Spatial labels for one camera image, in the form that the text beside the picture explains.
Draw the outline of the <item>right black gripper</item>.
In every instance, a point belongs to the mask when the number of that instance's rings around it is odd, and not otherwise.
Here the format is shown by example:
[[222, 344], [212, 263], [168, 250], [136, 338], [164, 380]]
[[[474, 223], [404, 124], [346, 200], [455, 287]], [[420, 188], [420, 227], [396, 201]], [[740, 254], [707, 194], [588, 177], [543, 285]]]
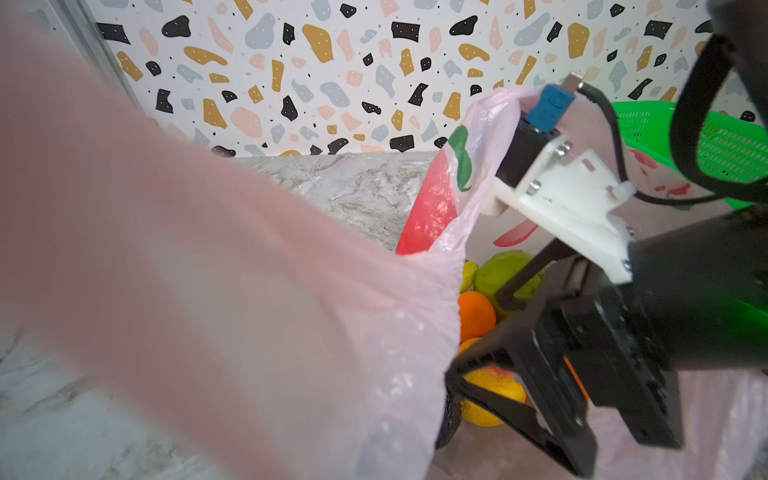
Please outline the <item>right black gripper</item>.
[[[591, 478], [598, 452], [587, 420], [591, 406], [616, 410], [641, 445], [680, 449], [684, 435], [676, 375], [666, 374], [632, 331], [623, 291], [575, 254], [554, 239], [512, 276], [494, 298], [503, 311], [522, 311], [526, 301], [515, 294], [553, 263], [531, 313], [459, 354], [445, 380], [452, 393], [500, 418], [570, 474]], [[528, 402], [464, 380], [488, 366], [512, 373]]]

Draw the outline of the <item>yellow red peach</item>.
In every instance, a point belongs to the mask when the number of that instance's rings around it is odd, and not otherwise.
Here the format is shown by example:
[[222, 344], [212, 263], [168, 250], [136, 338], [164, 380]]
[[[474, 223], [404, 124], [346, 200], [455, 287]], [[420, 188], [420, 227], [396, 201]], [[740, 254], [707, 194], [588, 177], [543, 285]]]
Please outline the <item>yellow red peach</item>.
[[[464, 380], [518, 403], [528, 402], [525, 389], [515, 380], [514, 375], [497, 366], [469, 372], [464, 376]], [[503, 424], [500, 418], [469, 400], [461, 402], [461, 413], [465, 421], [478, 427], [490, 428]]]

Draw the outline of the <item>green plastic basket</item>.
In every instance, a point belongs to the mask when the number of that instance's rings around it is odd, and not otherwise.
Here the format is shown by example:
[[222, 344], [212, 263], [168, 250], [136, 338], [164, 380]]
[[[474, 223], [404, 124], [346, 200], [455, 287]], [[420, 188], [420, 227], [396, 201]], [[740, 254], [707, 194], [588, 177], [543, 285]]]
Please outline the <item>green plastic basket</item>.
[[[678, 168], [672, 159], [670, 126], [676, 104], [667, 101], [613, 102], [608, 115], [613, 134], [619, 134], [630, 154], [622, 161], [622, 178], [628, 178], [628, 163], [634, 159], [641, 172], [665, 166]], [[731, 183], [753, 183], [767, 177], [767, 132], [757, 124], [744, 122], [722, 113], [707, 115], [698, 140], [697, 162], [710, 177]], [[692, 197], [693, 182], [678, 186], [658, 185], [653, 192], [642, 191], [635, 197], [652, 205], [689, 207], [718, 201], [719, 196]]]

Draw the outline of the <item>pink plastic bag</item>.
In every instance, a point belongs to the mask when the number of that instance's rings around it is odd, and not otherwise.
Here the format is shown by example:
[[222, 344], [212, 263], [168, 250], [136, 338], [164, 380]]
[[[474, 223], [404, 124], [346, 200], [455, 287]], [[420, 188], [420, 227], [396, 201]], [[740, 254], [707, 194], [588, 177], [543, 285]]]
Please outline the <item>pink plastic bag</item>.
[[480, 200], [399, 256], [1, 11], [2, 319], [235, 478], [562, 476], [522, 439], [434, 459]]

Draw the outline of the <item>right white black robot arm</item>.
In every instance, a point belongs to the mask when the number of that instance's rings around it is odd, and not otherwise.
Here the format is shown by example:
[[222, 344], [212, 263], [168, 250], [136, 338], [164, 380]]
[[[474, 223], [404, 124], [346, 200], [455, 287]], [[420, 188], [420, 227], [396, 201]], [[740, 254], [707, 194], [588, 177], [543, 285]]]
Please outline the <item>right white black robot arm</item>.
[[[767, 133], [712, 110], [728, 78], [767, 114], [767, 5], [712, 1], [710, 37], [676, 102], [638, 120], [577, 75], [549, 85], [493, 170], [491, 211], [552, 240], [495, 295], [515, 319], [451, 363], [449, 394], [497, 416], [572, 474], [593, 474], [590, 405], [635, 441], [683, 445], [678, 372], [767, 366]], [[701, 203], [736, 211], [635, 240], [624, 151], [669, 159]]]

